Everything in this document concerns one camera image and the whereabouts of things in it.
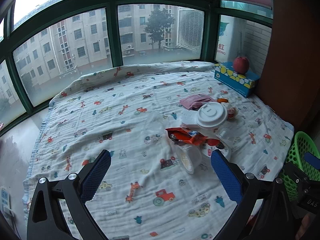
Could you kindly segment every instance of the green plastic basket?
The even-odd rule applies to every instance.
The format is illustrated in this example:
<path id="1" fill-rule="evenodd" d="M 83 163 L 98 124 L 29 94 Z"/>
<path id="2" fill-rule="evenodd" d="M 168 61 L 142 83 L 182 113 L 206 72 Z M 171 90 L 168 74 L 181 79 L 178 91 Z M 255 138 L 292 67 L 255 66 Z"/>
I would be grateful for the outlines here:
<path id="1" fill-rule="evenodd" d="M 319 152 L 313 140 L 304 132 L 299 131 L 294 136 L 294 143 L 291 145 L 285 162 L 293 162 L 300 170 L 309 176 L 312 180 L 320 181 L 320 172 L 312 167 L 303 159 L 305 152 L 311 152 L 314 156 L 320 158 Z M 297 184 L 289 178 L 282 170 L 280 177 L 284 181 L 289 200 L 297 199 Z"/>

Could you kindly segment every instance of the tissue box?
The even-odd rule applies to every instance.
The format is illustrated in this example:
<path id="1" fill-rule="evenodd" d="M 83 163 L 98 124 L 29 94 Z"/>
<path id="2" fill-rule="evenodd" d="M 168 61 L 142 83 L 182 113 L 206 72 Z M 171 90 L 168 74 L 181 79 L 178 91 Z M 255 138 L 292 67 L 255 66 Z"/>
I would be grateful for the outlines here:
<path id="1" fill-rule="evenodd" d="M 214 78 L 231 87 L 244 97 L 248 97 L 256 87 L 259 76 L 248 71 L 245 75 L 238 74 L 232 62 L 215 64 Z"/>

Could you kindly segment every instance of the apple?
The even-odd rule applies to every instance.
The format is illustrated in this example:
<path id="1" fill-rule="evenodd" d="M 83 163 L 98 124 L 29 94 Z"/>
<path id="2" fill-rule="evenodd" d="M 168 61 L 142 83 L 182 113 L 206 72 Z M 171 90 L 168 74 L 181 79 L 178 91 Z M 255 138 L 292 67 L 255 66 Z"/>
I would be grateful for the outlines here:
<path id="1" fill-rule="evenodd" d="M 233 69 L 239 74 L 246 74 L 249 70 L 249 60 L 246 57 L 237 57 L 233 61 Z"/>

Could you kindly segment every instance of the metal screw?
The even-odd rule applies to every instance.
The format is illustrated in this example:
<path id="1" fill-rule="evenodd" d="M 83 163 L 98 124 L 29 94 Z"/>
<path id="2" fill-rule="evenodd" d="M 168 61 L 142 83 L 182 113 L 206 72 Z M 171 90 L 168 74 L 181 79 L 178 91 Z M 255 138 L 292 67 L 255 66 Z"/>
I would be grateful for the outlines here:
<path id="1" fill-rule="evenodd" d="M 276 178 L 276 183 L 281 184 L 283 180 L 281 178 Z"/>
<path id="2" fill-rule="evenodd" d="M 71 173 L 71 174 L 69 174 L 68 179 L 73 180 L 73 179 L 75 179 L 76 177 L 77 177 L 77 174 Z"/>
<path id="3" fill-rule="evenodd" d="M 248 179 L 254 179 L 254 175 L 252 174 L 252 173 L 247 173 L 246 175 L 245 175 Z"/>
<path id="4" fill-rule="evenodd" d="M 45 177 L 39 179 L 39 182 L 40 182 L 41 184 L 44 183 L 45 181 L 46 181 L 46 178 L 45 178 Z"/>

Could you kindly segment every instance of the blue gripper pad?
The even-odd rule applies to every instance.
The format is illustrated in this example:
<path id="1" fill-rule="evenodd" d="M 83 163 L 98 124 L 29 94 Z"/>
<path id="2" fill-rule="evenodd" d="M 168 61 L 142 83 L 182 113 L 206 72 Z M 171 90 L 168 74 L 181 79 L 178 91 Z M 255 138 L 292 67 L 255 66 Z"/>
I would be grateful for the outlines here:
<path id="1" fill-rule="evenodd" d="M 239 204 L 242 200 L 241 184 L 235 174 L 226 163 L 226 159 L 220 156 L 219 150 L 214 150 L 211 154 L 211 166 L 217 174 L 224 190 L 230 200 Z"/>
<path id="2" fill-rule="evenodd" d="M 103 156 L 97 161 L 90 173 L 86 176 L 81 185 L 81 201 L 83 204 L 86 201 L 92 200 L 100 183 L 106 175 L 111 165 L 111 156 L 108 151 L 105 151 Z"/>
<path id="3" fill-rule="evenodd" d="M 313 166 L 315 169 L 320 170 L 320 159 L 318 159 L 312 153 L 306 152 L 304 154 L 304 160 L 311 166 Z"/>

